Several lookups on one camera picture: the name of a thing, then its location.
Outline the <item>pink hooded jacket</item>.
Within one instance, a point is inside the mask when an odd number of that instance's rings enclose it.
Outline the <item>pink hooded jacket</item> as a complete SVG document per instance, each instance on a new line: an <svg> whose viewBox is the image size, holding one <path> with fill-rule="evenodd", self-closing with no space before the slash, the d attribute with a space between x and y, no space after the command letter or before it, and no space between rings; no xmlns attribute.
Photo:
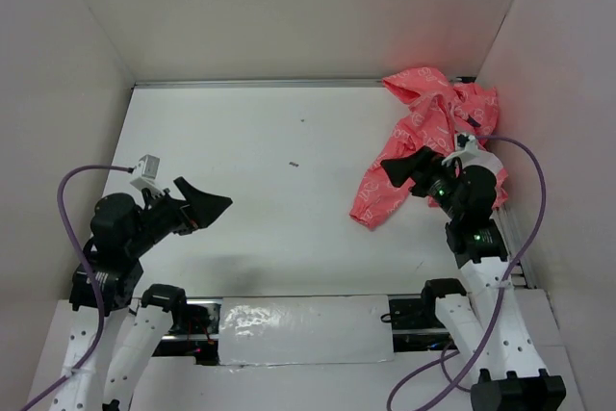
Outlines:
<svg viewBox="0 0 616 411"><path fill-rule="evenodd" d="M407 109L394 126L381 152L368 167L354 197L349 216L373 231L409 196L413 182L391 185L383 160L404 158L427 146L448 156L455 135L493 134L500 116L497 90L476 83L452 83L435 67L408 68L382 79L382 85Z"/></svg>

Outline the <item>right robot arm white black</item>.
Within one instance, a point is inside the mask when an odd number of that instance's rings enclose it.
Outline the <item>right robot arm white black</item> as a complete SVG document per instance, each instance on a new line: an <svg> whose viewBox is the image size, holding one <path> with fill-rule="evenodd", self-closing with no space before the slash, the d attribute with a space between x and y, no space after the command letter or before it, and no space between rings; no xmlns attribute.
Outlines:
<svg viewBox="0 0 616 411"><path fill-rule="evenodd" d="M500 160L466 146L444 156L426 146L381 163L391 184L405 183L447 214L449 249L459 278L424 284L420 314L443 325L464 362L448 390L470 385L474 410L556 410L566 397L561 376L549 372L526 328L511 282L511 265L492 218Z"/></svg>

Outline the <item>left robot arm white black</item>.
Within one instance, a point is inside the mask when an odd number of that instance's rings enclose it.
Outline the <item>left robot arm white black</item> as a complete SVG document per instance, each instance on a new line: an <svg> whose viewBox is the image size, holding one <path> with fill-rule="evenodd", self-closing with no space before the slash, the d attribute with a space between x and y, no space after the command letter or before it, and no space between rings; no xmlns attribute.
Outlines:
<svg viewBox="0 0 616 411"><path fill-rule="evenodd" d="M184 289L151 285L126 336L120 334L143 274L141 257L171 234L190 235L213 224L233 203L178 177L172 197L151 175L134 174L143 198L113 193L95 205L85 259L72 277L73 319L53 410L127 410L163 336L189 324Z"/></svg>

